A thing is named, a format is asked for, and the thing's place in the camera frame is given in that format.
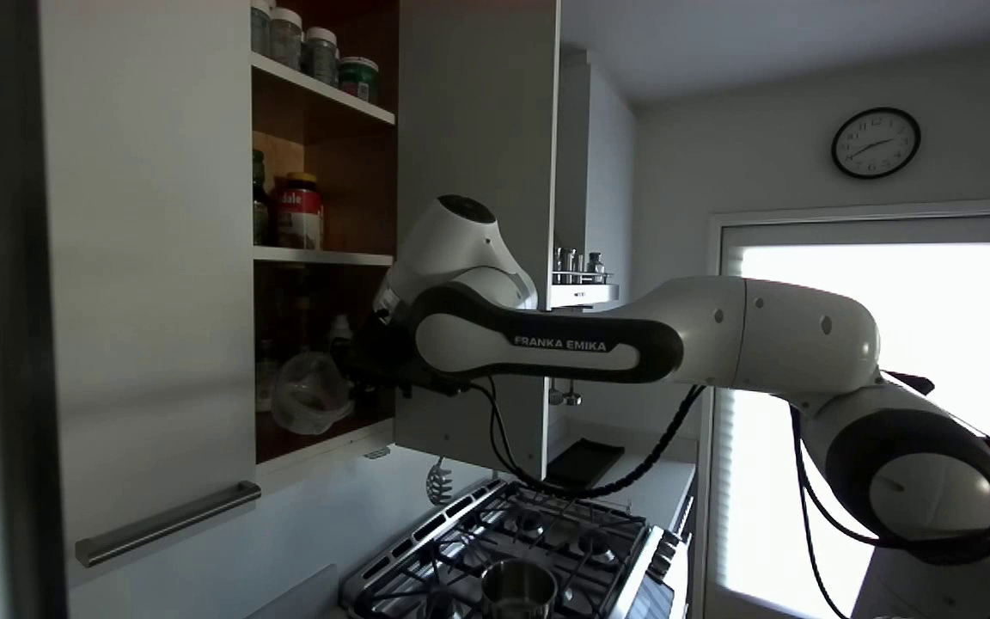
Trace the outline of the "clear plastic container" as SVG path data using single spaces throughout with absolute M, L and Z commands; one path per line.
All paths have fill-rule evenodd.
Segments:
M 284 430 L 322 435 L 355 408 L 352 384 L 325 352 L 300 352 L 280 365 L 272 385 L 272 419 Z

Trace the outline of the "white kitchen cupboard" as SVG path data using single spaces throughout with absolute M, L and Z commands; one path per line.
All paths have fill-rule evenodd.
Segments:
M 423 505 L 407 450 L 495 465 L 483 396 L 401 401 L 381 461 L 299 481 L 86 567 L 80 542 L 237 482 L 253 427 L 250 0 L 39 0 L 72 595 L 208 597 L 362 559 Z M 368 231 L 482 201 L 546 293 L 560 0 L 400 0 L 397 181 Z

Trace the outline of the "plain white cupboard door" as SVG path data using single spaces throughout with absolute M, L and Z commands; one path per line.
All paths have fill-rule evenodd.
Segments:
M 400 0 L 398 251 L 444 193 L 492 209 L 549 309 L 560 0 Z M 495 377 L 516 463 L 545 477 L 546 377 Z M 395 443 L 500 468 L 490 403 L 470 391 L 397 396 Z

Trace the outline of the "spiral metal whisk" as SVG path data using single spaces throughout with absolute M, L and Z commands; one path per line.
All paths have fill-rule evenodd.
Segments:
M 425 497 L 433 506 L 447 506 L 455 497 L 453 491 L 452 471 L 444 466 L 444 457 L 440 456 L 428 469 L 425 475 Z

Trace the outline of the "red label jar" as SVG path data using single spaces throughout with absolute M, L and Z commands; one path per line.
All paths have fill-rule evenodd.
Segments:
M 318 177 L 288 173 L 275 191 L 275 237 L 283 248 L 322 250 L 325 215 Z

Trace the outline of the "dark green bottle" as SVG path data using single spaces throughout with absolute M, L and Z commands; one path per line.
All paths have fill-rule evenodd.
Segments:
M 262 151 L 252 150 L 253 243 L 264 246 L 270 241 L 270 194 L 266 191 L 265 157 Z

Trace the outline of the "stove burner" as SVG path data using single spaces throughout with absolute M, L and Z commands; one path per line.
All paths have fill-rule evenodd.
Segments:
M 569 543 L 569 550 L 585 557 L 588 561 L 601 567 L 610 567 L 617 563 L 617 557 L 610 536 L 601 529 L 584 530 L 577 534 L 575 540 Z
M 506 520 L 506 528 L 512 536 L 535 540 L 545 534 L 545 513 L 531 508 L 516 511 Z

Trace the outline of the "black tray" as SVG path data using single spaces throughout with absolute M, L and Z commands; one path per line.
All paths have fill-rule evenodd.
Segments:
M 594 488 L 625 451 L 622 446 L 581 438 L 547 463 L 543 481 L 572 490 Z

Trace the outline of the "gas stove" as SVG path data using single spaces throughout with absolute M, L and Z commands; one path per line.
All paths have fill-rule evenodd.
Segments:
M 545 513 L 545 534 L 512 536 L 508 516 Z M 565 501 L 514 481 L 472 486 L 382 549 L 340 588 L 347 619 L 483 619 L 480 579 L 495 561 L 534 561 L 553 574 L 549 619 L 688 619 L 687 589 L 647 575 L 656 526 L 605 501 Z M 610 536 L 617 563 L 601 567 L 569 550 L 584 530 Z

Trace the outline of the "steel pot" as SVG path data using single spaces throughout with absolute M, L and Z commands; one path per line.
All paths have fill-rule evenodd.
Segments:
M 483 619 L 549 619 L 558 595 L 557 580 L 534 561 L 495 561 L 480 576 Z

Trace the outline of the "glass jar with white lid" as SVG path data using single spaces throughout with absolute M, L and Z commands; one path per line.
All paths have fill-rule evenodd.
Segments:
M 303 52 L 303 19 L 294 10 L 275 5 L 271 10 L 270 59 L 299 70 Z
M 256 54 L 270 54 L 272 26 L 271 0 L 250 0 L 250 46 Z
M 320 27 L 308 28 L 305 31 L 300 58 L 300 70 L 303 74 L 337 88 L 339 60 L 337 35 L 333 31 Z

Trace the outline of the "row of stove knobs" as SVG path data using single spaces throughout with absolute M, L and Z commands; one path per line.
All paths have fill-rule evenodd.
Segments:
M 657 540 L 650 544 L 651 559 L 647 567 L 647 575 L 657 583 L 665 584 L 677 591 L 687 589 L 690 584 L 690 553 L 688 544 L 676 533 L 655 528 Z

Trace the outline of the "window with white blind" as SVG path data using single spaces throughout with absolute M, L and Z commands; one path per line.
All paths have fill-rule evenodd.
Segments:
M 720 271 L 857 299 L 885 369 L 990 435 L 990 216 L 730 226 Z M 790 413 L 722 391 L 712 413 L 705 619 L 835 619 L 806 552 Z

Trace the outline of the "white wall shelf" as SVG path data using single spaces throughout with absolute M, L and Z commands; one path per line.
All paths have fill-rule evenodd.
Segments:
M 610 304 L 620 299 L 619 285 L 550 285 L 549 304 L 551 309 L 565 307 L 594 307 Z

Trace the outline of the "tall white wall cupboard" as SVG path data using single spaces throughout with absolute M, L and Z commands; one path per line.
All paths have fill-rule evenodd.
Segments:
M 560 54 L 553 244 L 600 252 L 618 302 L 630 292 L 636 117 L 593 52 Z

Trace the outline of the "round black wall clock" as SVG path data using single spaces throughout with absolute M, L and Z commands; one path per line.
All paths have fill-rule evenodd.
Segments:
M 830 142 L 830 161 L 850 179 L 884 179 L 910 164 L 922 141 L 922 126 L 908 111 L 868 108 L 838 128 Z

